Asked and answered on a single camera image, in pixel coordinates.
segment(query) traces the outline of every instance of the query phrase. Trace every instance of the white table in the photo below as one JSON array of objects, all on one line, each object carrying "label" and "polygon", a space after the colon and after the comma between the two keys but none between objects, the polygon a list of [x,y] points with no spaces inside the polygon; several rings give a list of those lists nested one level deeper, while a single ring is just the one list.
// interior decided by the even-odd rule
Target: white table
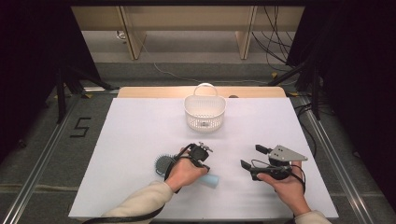
[{"label": "white table", "polygon": [[156,220],[236,221],[292,216],[272,187],[252,181],[240,160],[268,161],[255,145],[282,145],[306,157],[306,199],[328,218],[338,217],[288,98],[227,99],[223,126],[202,134],[185,121],[183,98],[114,99],[70,217],[99,217],[152,180],[155,159],[199,141],[210,146],[205,164],[219,176],[215,189],[201,183],[181,189]]}]

